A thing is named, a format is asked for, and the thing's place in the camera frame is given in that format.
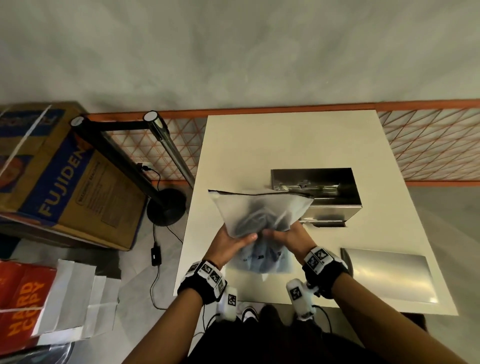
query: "power adapter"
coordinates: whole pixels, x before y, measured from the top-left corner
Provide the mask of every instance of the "power adapter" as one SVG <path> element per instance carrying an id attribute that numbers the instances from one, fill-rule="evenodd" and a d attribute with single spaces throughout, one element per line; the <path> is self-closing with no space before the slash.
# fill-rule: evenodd
<path id="1" fill-rule="evenodd" d="M 152 266 L 157 267 L 162 264 L 162 253 L 160 252 L 160 246 L 155 244 L 152 249 L 150 249 L 150 254 L 152 255 Z"/>

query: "metal sheet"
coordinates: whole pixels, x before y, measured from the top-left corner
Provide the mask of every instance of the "metal sheet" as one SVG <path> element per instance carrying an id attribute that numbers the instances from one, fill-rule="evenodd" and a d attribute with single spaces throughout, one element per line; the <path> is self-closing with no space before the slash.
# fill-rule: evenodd
<path id="1" fill-rule="evenodd" d="M 353 278 L 377 296 L 438 303 L 424 256 L 344 248 L 341 254 Z"/>

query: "black wristband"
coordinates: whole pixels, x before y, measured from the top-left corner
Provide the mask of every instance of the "black wristband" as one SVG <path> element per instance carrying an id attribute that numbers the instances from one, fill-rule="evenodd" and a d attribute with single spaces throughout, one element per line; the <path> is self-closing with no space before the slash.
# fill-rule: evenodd
<path id="1" fill-rule="evenodd" d="M 177 294 L 186 288 L 192 288 L 198 292 L 204 304 L 209 304 L 220 301 L 226 286 L 227 281 L 220 270 L 213 263 L 202 260 L 193 263 L 188 269 Z"/>
<path id="2" fill-rule="evenodd" d="M 305 264 L 302 269 L 308 284 L 318 287 L 315 295 L 332 299 L 332 287 L 335 280 L 340 274 L 348 273 L 343 261 L 318 246 L 310 250 L 304 260 Z"/>

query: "stainless steel box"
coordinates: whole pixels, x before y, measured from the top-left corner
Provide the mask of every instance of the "stainless steel box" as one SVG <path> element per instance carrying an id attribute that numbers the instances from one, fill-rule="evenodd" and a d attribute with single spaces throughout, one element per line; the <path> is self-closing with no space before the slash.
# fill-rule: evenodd
<path id="1" fill-rule="evenodd" d="M 301 222 L 340 227 L 361 208 L 352 168 L 271 170 L 272 189 L 309 194 L 313 203 Z"/>

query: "table surface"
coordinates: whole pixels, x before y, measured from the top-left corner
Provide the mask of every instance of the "table surface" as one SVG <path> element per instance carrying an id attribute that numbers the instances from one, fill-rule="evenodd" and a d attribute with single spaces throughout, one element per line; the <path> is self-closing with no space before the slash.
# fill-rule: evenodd
<path id="1" fill-rule="evenodd" d="M 175 292 L 191 263 L 201 260 L 223 220 L 208 189 L 241 192 L 271 188 L 270 170 L 350 167 L 363 208 L 344 228 L 305 224 L 320 246 L 424 255 L 438 303 L 384 299 L 402 312 L 457 315 L 392 150 L 374 110 L 209 116 L 193 190 Z M 290 274 L 224 269 L 239 300 L 287 303 L 286 283 L 305 280 L 293 259 Z M 333 300 L 315 304 L 337 307 Z"/>

